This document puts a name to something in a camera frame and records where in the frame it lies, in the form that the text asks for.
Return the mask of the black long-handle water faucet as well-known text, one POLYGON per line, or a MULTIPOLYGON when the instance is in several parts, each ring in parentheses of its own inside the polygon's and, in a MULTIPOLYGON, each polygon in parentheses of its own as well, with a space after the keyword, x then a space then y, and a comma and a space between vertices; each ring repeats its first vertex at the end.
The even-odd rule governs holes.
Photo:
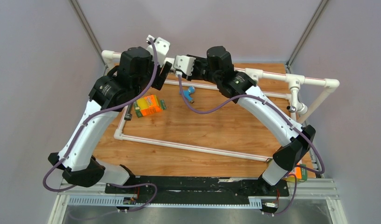
POLYGON ((123 120, 125 120, 125 121, 131 121, 131 119, 132 119, 132 108, 133 108, 133 103, 129 104, 126 107, 126 110, 124 112, 124 118, 123 118, 123 120))

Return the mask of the white PVC pipe frame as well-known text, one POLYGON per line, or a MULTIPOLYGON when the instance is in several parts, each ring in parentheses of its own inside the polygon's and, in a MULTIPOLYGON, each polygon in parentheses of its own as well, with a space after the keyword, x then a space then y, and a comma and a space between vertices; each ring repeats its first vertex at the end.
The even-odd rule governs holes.
MULTIPOLYGON (((277 107, 271 106, 271 102, 269 101, 270 97, 283 98, 288 100, 289 102, 291 93, 281 94, 274 92, 263 92, 260 90, 259 87, 252 87, 251 90, 247 92, 246 96, 239 99, 239 105, 247 111, 249 111, 252 115, 254 115, 260 122, 263 123, 263 125, 266 128, 268 128, 271 131, 271 133, 274 134, 276 139, 281 144, 285 145, 288 144, 286 137, 294 133, 294 126, 300 125, 301 123, 305 122, 305 120, 322 104, 322 102, 339 87, 339 80, 337 79, 317 79, 305 77, 302 75, 279 74, 251 68, 239 69, 239 72, 244 72, 246 76, 251 78, 251 80, 253 81, 258 81, 261 78, 284 81, 288 84, 289 89, 292 87, 300 88, 303 84, 324 87, 322 93, 317 97, 316 100, 314 100, 312 105, 308 107, 308 111, 304 115, 291 113, 290 116, 287 116, 284 115, 282 111, 278 110, 277 107)), ((266 163, 272 160, 271 157, 256 154, 240 153, 228 150, 182 144, 177 142, 125 135, 122 133, 124 125, 125 121, 121 120, 119 122, 118 128, 114 133, 115 139, 146 143, 163 147, 184 149, 202 153, 230 156, 254 161, 262 161, 266 163)))

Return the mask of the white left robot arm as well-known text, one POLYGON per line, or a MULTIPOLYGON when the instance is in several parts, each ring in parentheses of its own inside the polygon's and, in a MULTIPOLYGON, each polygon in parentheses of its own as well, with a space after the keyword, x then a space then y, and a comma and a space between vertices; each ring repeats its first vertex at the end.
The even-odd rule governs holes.
POLYGON ((82 119, 66 146, 48 157, 53 169, 62 170, 70 188, 88 188, 104 182, 117 185, 126 194, 134 190, 135 181, 125 166, 99 161, 93 152, 107 127, 124 107, 151 87, 161 89, 172 66, 165 61, 168 51, 169 45, 162 42, 147 48, 129 48, 118 55, 118 65, 114 63, 114 51, 102 52, 109 67, 108 73, 93 85, 82 119))

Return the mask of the orange box near right arm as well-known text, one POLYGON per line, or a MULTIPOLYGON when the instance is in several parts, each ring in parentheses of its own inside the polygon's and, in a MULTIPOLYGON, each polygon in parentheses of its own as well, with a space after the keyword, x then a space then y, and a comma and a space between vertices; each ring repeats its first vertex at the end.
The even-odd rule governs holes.
POLYGON ((294 169, 285 177, 287 182, 305 182, 308 180, 307 170, 304 168, 304 164, 298 163, 294 169))

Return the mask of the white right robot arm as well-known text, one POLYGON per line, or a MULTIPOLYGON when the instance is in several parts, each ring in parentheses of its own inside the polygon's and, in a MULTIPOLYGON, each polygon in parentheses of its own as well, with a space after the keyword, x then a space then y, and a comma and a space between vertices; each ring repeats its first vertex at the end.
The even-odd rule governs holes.
POLYGON ((223 96, 253 114, 278 140, 281 147, 273 154, 258 183, 262 194, 268 196, 275 192, 277 183, 314 147, 315 129, 311 125, 302 126, 283 113, 262 92, 257 81, 234 68, 231 54, 223 46, 209 48, 205 58, 177 56, 175 68, 187 81, 215 84, 223 96))

